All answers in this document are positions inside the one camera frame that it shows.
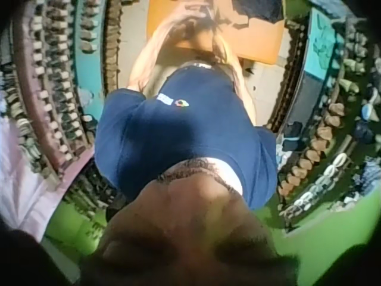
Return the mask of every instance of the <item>orange table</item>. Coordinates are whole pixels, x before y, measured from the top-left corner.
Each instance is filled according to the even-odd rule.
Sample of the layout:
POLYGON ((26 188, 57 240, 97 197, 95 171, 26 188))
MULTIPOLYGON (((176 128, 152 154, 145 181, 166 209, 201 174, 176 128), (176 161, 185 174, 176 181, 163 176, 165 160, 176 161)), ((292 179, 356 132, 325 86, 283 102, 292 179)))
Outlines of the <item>orange table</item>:
MULTIPOLYGON (((148 10, 147 34, 151 37, 158 25, 176 8, 174 0, 150 0, 148 10)), ((239 16, 234 10, 232 0, 214 0, 214 8, 220 11, 221 17, 232 23, 249 22, 248 27, 236 29, 231 24, 220 24, 219 29, 223 37, 231 44, 233 50, 241 58, 259 61, 266 64, 275 64, 278 58, 280 44, 283 37, 285 21, 271 24, 267 21, 252 18, 248 21, 245 16, 239 16)), ((176 39, 183 39, 185 31, 193 30, 193 36, 187 40, 177 40, 176 46, 181 48, 212 51, 212 31, 202 22, 196 26, 183 25, 173 35, 176 39)))

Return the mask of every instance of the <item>brown shoe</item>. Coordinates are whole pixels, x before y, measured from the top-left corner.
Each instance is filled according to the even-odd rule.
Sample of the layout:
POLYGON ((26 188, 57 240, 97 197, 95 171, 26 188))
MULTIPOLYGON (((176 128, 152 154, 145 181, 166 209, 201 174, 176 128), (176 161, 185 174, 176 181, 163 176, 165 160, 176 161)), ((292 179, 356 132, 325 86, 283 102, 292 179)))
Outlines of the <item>brown shoe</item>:
POLYGON ((311 148, 315 151, 325 151, 327 149, 328 141, 324 139, 312 139, 311 148))
POLYGON ((329 112, 331 112, 332 115, 344 116, 345 107, 342 103, 333 103, 329 105, 329 112))
POLYGON ((295 177, 304 179, 308 175, 308 171, 302 168, 299 168, 298 166, 294 166, 291 168, 291 172, 295 177))
POLYGON ((287 182, 291 185, 299 186, 301 183, 300 178, 293 176, 292 174, 287 174, 287 182))
POLYGON ((308 170, 309 171, 309 170, 312 170, 313 164, 312 164, 311 161, 302 158, 302 159, 299 160, 299 167, 304 169, 304 170, 308 170))
POLYGON ((314 150, 308 150, 306 153, 305 153, 305 156, 307 159, 309 159, 309 161, 311 162, 320 162, 320 155, 317 151, 314 151, 314 150))
POLYGON ((281 186, 278 186, 278 193, 283 197, 288 197, 291 191, 283 189, 281 186))
POLYGON ((320 138, 324 140, 331 141, 333 138, 332 128, 329 126, 319 127, 317 129, 317 136, 319 136, 320 138))
POLYGON ((339 116, 331 116, 331 115, 327 115, 325 118, 324 118, 324 122, 327 124, 327 125, 331 125, 333 127, 339 127, 340 124, 341 124, 341 121, 340 121, 340 117, 339 116))

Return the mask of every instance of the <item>dark clothing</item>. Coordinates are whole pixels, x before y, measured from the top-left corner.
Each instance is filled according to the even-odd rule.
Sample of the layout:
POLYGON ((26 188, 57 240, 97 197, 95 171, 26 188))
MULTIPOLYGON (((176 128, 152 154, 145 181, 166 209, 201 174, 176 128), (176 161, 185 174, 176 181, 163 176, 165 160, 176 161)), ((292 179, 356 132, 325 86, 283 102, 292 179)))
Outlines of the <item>dark clothing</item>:
POLYGON ((185 67, 150 100, 120 89, 106 100, 95 142, 100 172, 134 200, 150 181, 183 160, 225 161, 238 175, 252 209, 276 190, 275 136, 253 127, 230 79, 185 67))
POLYGON ((238 14, 271 23, 284 19, 282 0, 233 0, 233 8, 238 14))

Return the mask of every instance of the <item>person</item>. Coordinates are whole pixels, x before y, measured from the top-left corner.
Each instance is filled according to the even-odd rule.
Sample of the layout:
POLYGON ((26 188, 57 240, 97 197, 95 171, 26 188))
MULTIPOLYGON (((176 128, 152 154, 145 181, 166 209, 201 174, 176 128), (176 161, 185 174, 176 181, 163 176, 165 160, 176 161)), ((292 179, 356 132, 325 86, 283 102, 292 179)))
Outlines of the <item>person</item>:
POLYGON ((82 265, 83 285, 295 285, 295 259, 276 254, 251 210, 276 190, 276 143, 255 127, 237 56, 216 37, 230 78, 204 63, 142 94, 168 34, 204 19, 208 4, 181 2, 136 60, 126 89, 109 94, 95 162, 132 202, 109 222, 82 265))

